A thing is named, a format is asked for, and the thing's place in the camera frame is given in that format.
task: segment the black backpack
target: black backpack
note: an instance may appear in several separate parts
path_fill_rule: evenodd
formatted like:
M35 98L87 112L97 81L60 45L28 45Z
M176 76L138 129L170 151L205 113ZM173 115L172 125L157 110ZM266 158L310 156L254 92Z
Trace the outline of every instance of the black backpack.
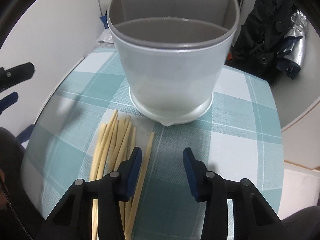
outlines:
M295 9L290 0L256 0L231 49L231 66L271 84L280 73L276 68L278 46Z

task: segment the table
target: table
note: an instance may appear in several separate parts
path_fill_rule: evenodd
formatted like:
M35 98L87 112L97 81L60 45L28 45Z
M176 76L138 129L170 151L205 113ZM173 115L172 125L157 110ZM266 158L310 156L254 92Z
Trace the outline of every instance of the table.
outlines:
M225 66L209 111L198 120L164 127L132 105L114 48L97 48L62 82L42 111L21 169L23 187L46 218L77 178L88 180L97 129L113 109L130 114L137 146L145 150L153 130L151 158L140 198L133 239L200 239L205 203L192 198L182 152L223 178L249 178L277 212L283 183L279 118L267 82ZM233 239L232 203L228 202Z

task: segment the teal and white plaid tablecloth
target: teal and white plaid tablecloth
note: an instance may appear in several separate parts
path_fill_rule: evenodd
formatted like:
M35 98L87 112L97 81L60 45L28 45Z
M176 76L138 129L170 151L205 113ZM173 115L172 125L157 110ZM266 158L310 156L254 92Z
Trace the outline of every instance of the teal and white plaid tablecloth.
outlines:
M32 133L21 169L24 189L43 217L74 180L88 179L97 129L113 109L132 116L136 145L143 151L148 135L155 132L134 240L200 239L205 204L191 196L182 163L185 147L225 179L249 178L278 210L283 149L267 82L225 66L209 111L194 122L170 127L143 117L128 90L115 49L98 48L55 91ZM228 208L232 239L231 202Z

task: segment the person's leg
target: person's leg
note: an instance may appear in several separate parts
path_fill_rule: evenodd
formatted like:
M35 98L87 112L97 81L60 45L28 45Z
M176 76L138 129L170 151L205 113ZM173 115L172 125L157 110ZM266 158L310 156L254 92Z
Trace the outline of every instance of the person's leg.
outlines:
M6 129L0 127L0 168L5 175L5 185L17 215L30 234L35 237L44 219L33 206L22 188L20 168L24 148ZM7 205L0 211L0 239L28 239Z
M308 207L282 220L295 240L320 239L320 207Z

